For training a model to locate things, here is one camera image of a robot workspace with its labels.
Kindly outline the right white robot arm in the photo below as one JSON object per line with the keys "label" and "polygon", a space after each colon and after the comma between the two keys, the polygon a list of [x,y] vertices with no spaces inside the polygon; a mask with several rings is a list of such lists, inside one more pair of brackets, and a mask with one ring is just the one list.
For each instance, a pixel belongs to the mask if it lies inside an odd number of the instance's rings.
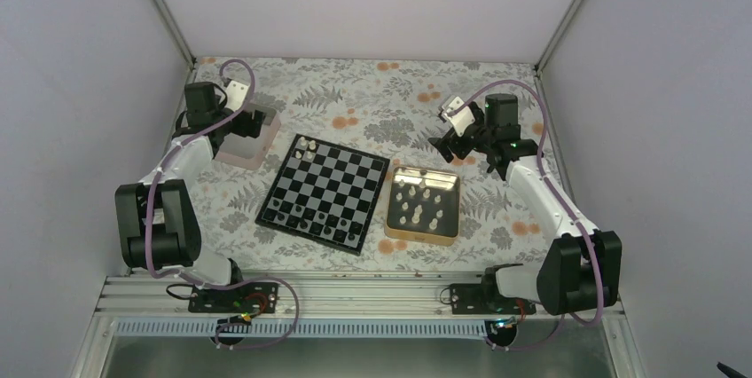
{"label": "right white robot arm", "polygon": [[521,134],[518,99],[490,94],[478,105],[455,97],[441,105],[439,117],[451,126],[443,137],[430,140],[441,156],[451,161],[471,152],[485,154],[488,171],[502,177],[552,238],[539,263],[488,268],[482,306],[501,313],[514,299],[523,299],[540,303],[552,315],[594,310],[600,316],[614,305],[623,244],[615,232],[600,230],[579,211],[550,177],[541,144]]}

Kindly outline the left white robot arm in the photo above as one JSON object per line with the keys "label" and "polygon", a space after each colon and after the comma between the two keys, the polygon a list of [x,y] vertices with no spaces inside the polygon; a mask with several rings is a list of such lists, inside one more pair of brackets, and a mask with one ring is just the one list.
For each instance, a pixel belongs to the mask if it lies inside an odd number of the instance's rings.
{"label": "left white robot arm", "polygon": [[185,85],[168,151],[149,174],[114,194],[124,263],[155,279],[178,276],[210,288],[224,311],[245,303],[247,287],[236,262],[204,246],[189,189],[228,136],[261,135],[266,114],[250,109],[254,94],[252,83],[235,80]]}

